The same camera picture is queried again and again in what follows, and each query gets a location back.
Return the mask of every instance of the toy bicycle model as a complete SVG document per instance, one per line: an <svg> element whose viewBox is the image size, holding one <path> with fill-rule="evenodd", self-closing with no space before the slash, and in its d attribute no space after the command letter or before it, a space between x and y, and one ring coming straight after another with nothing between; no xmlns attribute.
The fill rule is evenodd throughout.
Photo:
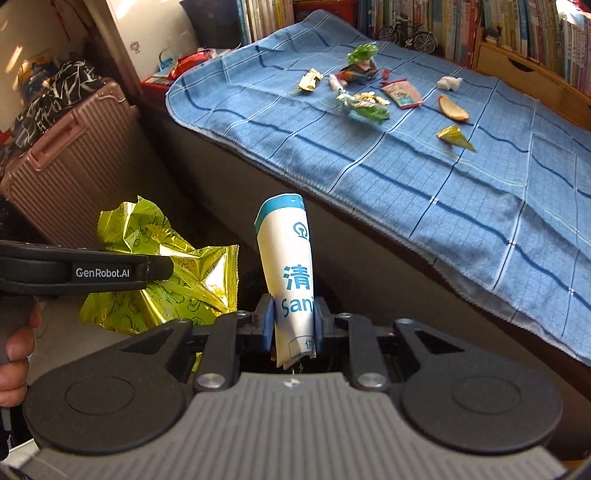
<svg viewBox="0 0 591 480"><path fill-rule="evenodd" d="M409 26L413 28L410 36ZM433 53L437 47L437 40L432 32L419 30L422 26L423 24L410 22L408 18L394 14L394 24L380 30L378 39L398 43L401 47L412 47L423 53Z"/></svg>

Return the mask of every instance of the black and white patterned bag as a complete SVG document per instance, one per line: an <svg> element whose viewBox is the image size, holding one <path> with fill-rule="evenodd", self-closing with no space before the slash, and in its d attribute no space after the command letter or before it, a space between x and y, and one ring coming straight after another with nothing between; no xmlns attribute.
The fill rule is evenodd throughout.
<svg viewBox="0 0 591 480"><path fill-rule="evenodd" d="M72 106L103 86L94 68L85 61L64 63L43 95L18 115L12 131L17 148L26 151Z"/></svg>

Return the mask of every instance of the drawer handle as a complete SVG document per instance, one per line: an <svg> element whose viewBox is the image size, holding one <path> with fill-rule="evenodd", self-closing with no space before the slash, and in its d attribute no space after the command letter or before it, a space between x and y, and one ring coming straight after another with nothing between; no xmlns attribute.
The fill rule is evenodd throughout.
<svg viewBox="0 0 591 480"><path fill-rule="evenodd" d="M518 61L516 61L516 60L513 60L513 59L507 59L507 60L509 60L509 61L511 62L511 64L512 64L512 65L513 65L513 66L514 66L516 69L519 69L519 70L521 70L522 72L531 73L531 72L533 72L533 71L534 71L533 69L531 69L531 68L527 67L526 65L523 65L522 63L519 63L519 62L518 62Z"/></svg>

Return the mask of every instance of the wooden drawer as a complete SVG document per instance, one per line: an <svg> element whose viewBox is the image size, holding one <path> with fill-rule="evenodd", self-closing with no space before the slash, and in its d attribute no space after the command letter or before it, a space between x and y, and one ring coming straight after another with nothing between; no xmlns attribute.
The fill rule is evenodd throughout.
<svg viewBox="0 0 591 480"><path fill-rule="evenodd" d="M591 99L565 86L556 110L575 125L591 130Z"/></svg>
<svg viewBox="0 0 591 480"><path fill-rule="evenodd" d="M512 52L481 44L476 70L498 77L547 106L557 109L563 87L539 71L540 67Z"/></svg>

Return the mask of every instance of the red bag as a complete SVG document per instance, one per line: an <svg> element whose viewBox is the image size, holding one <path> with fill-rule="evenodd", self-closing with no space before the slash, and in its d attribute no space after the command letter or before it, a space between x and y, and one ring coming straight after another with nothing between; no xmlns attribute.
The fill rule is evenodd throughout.
<svg viewBox="0 0 591 480"><path fill-rule="evenodd" d="M211 50L202 50L198 51L197 53L191 53L191 55L187 55L185 57L180 58L177 61L177 64L173 67L173 69L170 70L168 78L171 80L176 80L187 70L190 70L193 67L201 65L203 62L209 60L211 56Z"/></svg>

